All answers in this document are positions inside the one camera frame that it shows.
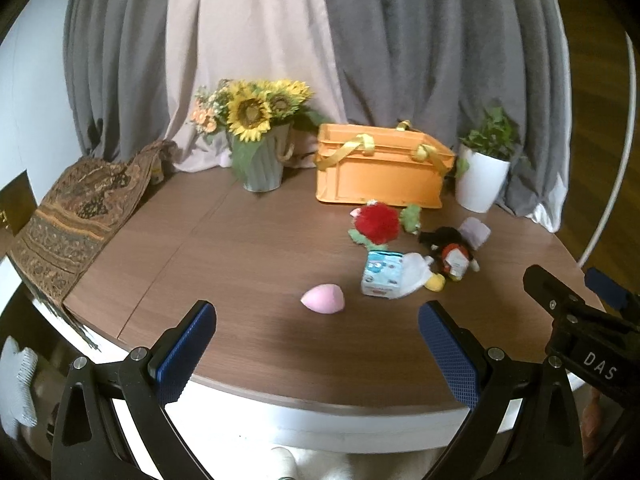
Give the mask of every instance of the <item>pink makeup sponge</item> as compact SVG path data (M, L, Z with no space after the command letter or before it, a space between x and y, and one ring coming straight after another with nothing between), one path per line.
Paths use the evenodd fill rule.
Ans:
M342 289L333 283L318 285L306 291L300 299L309 310L319 314L334 314L344 309Z

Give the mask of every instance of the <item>white pole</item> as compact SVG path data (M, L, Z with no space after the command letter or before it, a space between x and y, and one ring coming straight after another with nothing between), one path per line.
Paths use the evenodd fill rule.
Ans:
M625 146L622 149L620 166L618 167L618 174L616 175L616 180L613 183L613 188L611 189L609 201L607 202L606 208L604 208L604 213L602 213L600 222L598 223L598 227L596 227L591 240L589 240L587 248L584 250L582 256L580 256L580 259L578 260L579 267L582 267L589 259L589 256L591 256L593 248L598 243L598 240L600 240L600 235L602 234L605 225L607 225L609 215L611 215L611 210L613 209L613 206L618 198L622 180L625 177L626 164L629 162L629 155L631 154L631 144L634 140L634 128L636 126L636 58L634 56L634 45L633 43L631 43L631 38L629 38L629 35L626 33L625 37L626 50L628 52L629 58L629 108L626 115Z

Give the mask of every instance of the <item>small box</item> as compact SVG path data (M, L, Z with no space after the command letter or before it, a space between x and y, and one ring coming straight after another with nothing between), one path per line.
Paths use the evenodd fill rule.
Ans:
M379 298L395 298L400 291L402 254L370 251L362 275L362 293Z

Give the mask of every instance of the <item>paisley fabric cloth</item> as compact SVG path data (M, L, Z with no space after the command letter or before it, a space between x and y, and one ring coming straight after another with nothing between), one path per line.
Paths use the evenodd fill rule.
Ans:
M128 163L83 157L64 171L8 253L34 296L70 317L66 295L133 214L173 145L158 140Z

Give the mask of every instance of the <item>gray flower vase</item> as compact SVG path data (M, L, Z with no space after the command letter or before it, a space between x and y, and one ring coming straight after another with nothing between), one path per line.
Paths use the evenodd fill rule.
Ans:
M288 146L291 124L274 126L266 135L263 144L255 152L246 172L244 188L254 193L278 189L282 184L283 161L290 157Z

